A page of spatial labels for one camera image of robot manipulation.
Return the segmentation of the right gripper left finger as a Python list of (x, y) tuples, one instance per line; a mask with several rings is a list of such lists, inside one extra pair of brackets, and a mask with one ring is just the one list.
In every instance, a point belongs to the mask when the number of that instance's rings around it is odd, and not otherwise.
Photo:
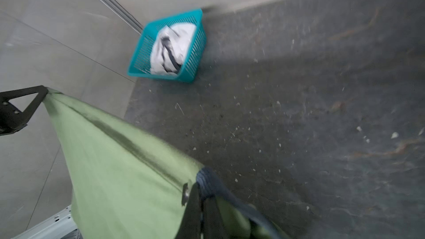
[(195, 183), (191, 188), (189, 200), (175, 239), (200, 239), (202, 219), (200, 188), (199, 184)]

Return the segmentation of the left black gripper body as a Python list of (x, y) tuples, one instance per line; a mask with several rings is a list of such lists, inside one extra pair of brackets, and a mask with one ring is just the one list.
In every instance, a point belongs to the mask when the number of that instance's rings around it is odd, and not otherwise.
[[(24, 111), (19, 110), (10, 100), (36, 94)], [(45, 96), (45, 86), (34, 86), (24, 89), (1, 92), (1, 136), (15, 134), (28, 125)]]

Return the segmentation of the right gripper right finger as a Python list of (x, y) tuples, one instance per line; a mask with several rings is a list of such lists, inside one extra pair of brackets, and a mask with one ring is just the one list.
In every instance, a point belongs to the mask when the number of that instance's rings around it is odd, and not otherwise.
[(204, 239), (229, 239), (215, 197), (203, 202), (202, 235)]

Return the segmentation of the green tank top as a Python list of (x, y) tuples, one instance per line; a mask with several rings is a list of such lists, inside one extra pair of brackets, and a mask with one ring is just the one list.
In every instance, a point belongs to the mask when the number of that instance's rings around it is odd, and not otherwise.
[(212, 169), (168, 143), (53, 89), (43, 102), (62, 145), (71, 215), (83, 238), (174, 239), (195, 183), (202, 206), (216, 198), (230, 239), (287, 238)]

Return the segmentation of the teal plastic basket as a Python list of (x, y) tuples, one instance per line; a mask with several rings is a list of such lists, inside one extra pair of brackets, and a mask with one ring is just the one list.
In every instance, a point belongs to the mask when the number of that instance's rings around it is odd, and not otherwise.
[[(201, 22), (202, 16), (203, 11), (196, 9), (148, 23), (138, 41), (127, 74), (133, 77), (192, 82), (207, 43), (207, 36)], [(163, 27), (176, 23), (192, 23), (197, 26), (185, 63), (177, 75), (152, 75), (150, 73), (150, 55), (157, 34)]]

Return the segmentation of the white tank top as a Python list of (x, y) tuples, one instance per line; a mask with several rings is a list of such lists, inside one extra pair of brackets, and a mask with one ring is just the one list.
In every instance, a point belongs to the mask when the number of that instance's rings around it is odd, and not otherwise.
[(177, 75), (187, 58), (197, 26), (176, 23), (165, 26), (157, 34), (150, 55), (152, 75)]

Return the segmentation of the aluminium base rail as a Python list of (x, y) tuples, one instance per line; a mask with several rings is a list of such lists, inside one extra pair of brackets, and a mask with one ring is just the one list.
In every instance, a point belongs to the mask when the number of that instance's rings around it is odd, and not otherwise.
[(13, 239), (82, 239), (71, 215), (71, 205)]

